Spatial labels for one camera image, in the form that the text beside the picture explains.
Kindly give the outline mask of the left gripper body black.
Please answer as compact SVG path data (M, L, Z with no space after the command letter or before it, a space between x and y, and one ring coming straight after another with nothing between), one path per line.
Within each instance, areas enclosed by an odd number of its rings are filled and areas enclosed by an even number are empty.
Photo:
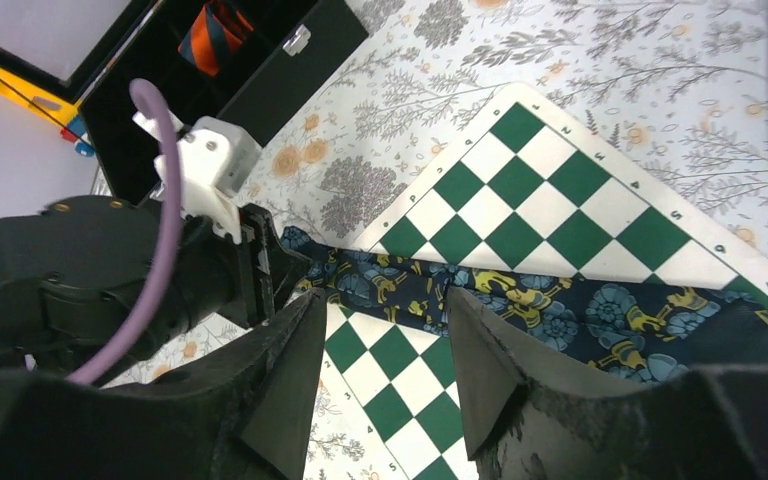
M230 269L231 300L218 314L241 328L254 328L287 304L312 261L282 244L267 209L250 203L238 212L242 242L221 248Z

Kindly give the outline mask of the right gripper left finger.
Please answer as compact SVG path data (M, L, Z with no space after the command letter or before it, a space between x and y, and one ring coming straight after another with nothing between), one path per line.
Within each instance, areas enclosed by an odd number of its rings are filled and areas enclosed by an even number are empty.
M0 479L300 479L326 324L313 289L149 384L0 370Z

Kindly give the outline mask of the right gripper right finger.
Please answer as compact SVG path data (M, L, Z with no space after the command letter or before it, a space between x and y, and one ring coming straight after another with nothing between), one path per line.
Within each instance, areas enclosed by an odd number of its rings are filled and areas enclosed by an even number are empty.
M467 457L483 479L768 479L768 363L611 376L461 288L447 310Z

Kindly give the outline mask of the dark blue floral tie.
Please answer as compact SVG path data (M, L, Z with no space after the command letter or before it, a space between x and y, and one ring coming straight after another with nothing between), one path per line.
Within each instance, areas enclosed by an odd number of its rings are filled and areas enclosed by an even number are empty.
M453 288L549 348L619 378L660 383L704 364L768 364L768 309L744 292L563 278L344 250L296 227L281 241L311 262L300 288L438 336Z

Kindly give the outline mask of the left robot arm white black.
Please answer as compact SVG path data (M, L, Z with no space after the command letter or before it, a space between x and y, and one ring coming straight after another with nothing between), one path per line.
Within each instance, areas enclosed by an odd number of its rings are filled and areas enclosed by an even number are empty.
M238 210L242 240L204 215L183 218L167 290L107 383L218 314L251 329L270 320L311 262L284 246L271 214ZM153 264L161 205L77 196L35 215L0 219L0 367L31 358L65 376L90 360L137 303Z

